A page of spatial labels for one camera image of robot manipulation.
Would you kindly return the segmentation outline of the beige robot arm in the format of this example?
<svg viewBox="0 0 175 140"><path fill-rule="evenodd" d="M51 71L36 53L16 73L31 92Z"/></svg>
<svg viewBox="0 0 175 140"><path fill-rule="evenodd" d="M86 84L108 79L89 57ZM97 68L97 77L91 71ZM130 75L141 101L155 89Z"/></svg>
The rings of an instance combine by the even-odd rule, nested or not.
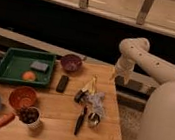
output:
<svg viewBox="0 0 175 140"><path fill-rule="evenodd" d="M152 55L146 38L120 41L113 76L128 82L136 65L159 84L149 96L137 140L175 140L175 65Z"/></svg>

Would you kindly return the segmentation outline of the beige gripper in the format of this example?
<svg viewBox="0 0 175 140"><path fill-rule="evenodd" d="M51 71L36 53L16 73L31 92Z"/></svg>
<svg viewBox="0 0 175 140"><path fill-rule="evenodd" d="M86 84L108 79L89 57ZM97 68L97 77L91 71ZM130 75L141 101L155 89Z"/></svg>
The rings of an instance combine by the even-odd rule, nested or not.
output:
<svg viewBox="0 0 175 140"><path fill-rule="evenodd" d="M117 78L121 76L124 80L124 84L128 84L131 74L134 71L134 66L136 65L135 61L129 57L124 57L123 55L118 58L117 63L114 66L113 74L111 78Z"/></svg>

